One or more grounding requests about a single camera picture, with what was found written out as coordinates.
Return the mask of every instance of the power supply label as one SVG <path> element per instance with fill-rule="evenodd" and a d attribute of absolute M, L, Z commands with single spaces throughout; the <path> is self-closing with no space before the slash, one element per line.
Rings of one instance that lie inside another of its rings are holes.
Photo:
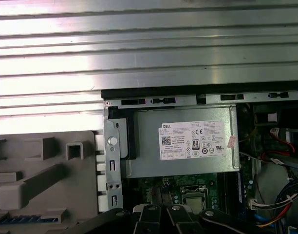
<path fill-rule="evenodd" d="M 161 160 L 226 156 L 224 122 L 163 123 L 159 143 Z"/>

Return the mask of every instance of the metal side panel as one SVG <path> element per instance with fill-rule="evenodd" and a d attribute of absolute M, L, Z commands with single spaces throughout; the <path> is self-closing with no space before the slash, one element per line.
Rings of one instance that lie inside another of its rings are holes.
<path fill-rule="evenodd" d="M 102 129 L 103 89 L 290 80 L 298 0 L 0 0 L 0 134 Z"/>

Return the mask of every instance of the white connector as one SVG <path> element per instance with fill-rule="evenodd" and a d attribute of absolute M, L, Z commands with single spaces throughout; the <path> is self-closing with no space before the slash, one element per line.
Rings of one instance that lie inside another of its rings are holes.
<path fill-rule="evenodd" d="M 248 207 L 252 211 L 257 210 L 257 208 L 253 206 L 253 202 L 257 203 L 257 200 L 256 199 L 249 199 L 248 200 Z"/>

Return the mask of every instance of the yellow wire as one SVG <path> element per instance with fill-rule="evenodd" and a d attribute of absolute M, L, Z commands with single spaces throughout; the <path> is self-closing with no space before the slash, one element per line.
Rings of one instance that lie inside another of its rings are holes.
<path fill-rule="evenodd" d="M 277 222 L 279 219 L 280 218 L 277 218 L 277 219 L 275 219 L 272 222 L 269 222 L 269 223 L 266 223 L 266 224 L 263 224 L 263 225 L 257 225 L 257 226 L 260 227 L 260 228 L 263 228 L 263 227 L 269 226 L 270 224 L 273 224 L 274 222 Z"/>
<path fill-rule="evenodd" d="M 239 143 L 244 142 L 246 140 L 249 140 L 252 136 L 254 136 L 254 134 L 255 134 L 256 131 L 257 131 L 257 127 L 255 127 L 253 129 L 253 131 L 246 138 L 244 138 L 243 140 L 239 140 Z"/>

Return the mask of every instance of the barcode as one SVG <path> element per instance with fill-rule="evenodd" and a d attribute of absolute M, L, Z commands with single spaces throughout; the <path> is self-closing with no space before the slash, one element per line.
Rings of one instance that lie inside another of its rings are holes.
<path fill-rule="evenodd" d="M 171 145 L 170 136 L 163 136 L 162 137 L 162 145 Z"/>

